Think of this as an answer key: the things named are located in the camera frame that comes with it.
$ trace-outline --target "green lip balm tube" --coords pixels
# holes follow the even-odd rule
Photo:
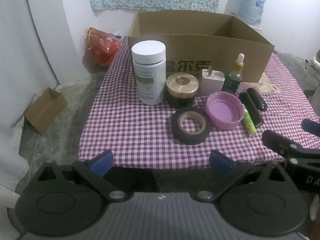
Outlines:
[[[242,106],[243,106],[243,110],[244,110],[243,122],[245,125],[245,129],[247,130],[250,137],[255,136],[257,134],[257,130],[254,127],[254,124],[251,120],[251,117],[248,113],[248,110],[245,108],[245,105],[242,104]]]

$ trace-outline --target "black electrical tape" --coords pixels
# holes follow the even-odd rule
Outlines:
[[[252,101],[251,97],[249,96],[248,92],[242,92],[239,95],[239,99],[242,104],[245,105],[245,108],[248,110],[248,113],[251,117],[251,120],[255,126],[255,128],[259,128],[263,125],[263,119],[256,108],[254,102]]]
[[[257,90],[254,88],[248,88],[247,92],[259,111],[264,112],[268,109],[266,102],[263,100],[262,96],[257,92]]]
[[[193,118],[201,123],[201,129],[196,132],[185,130],[181,121],[186,118]],[[180,108],[171,117],[171,130],[174,138],[188,145],[195,145],[205,141],[212,128],[210,117],[199,108],[187,106]]]

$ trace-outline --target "purple gingham cloth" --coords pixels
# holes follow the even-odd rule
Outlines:
[[[263,146],[261,135],[271,129],[304,147],[320,148],[319,138],[304,132],[305,118],[319,121],[295,79],[272,55],[265,70],[281,94],[264,93],[268,110],[261,112],[265,124],[248,137],[241,124],[233,130],[212,128],[205,142],[185,145],[173,138],[171,115],[176,111],[166,101],[148,106],[140,102],[132,74],[127,42],[118,51],[92,105],[79,144],[79,158],[92,159],[109,149],[114,165],[135,168],[187,168],[208,165],[210,151],[217,149],[233,160],[257,164],[282,158]],[[193,106],[204,108],[206,97],[196,97]]]

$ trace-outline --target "black cylinder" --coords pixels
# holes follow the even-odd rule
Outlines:
[[[251,97],[249,96],[248,92],[242,92],[239,95],[239,99],[242,104],[245,105],[245,108],[248,110],[248,113],[251,117],[251,120],[255,126],[255,128],[259,128],[263,125],[263,119],[255,106],[254,102],[252,101]]]
[[[247,92],[259,111],[264,112],[268,109],[266,102],[263,100],[262,96],[257,92],[257,90],[254,88],[248,88]]]
[[[195,96],[192,96],[191,98],[177,98],[171,95],[167,89],[165,93],[166,93],[166,99],[169,105],[176,109],[179,109],[185,106],[191,106],[193,101],[195,100]]]

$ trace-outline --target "tape roll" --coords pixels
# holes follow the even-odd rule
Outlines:
[[[186,118],[199,121],[201,128],[198,131],[185,130],[181,122]],[[188,145],[202,143],[209,136],[212,124],[207,113],[199,108],[187,106],[176,111],[171,117],[171,130],[174,138]]]

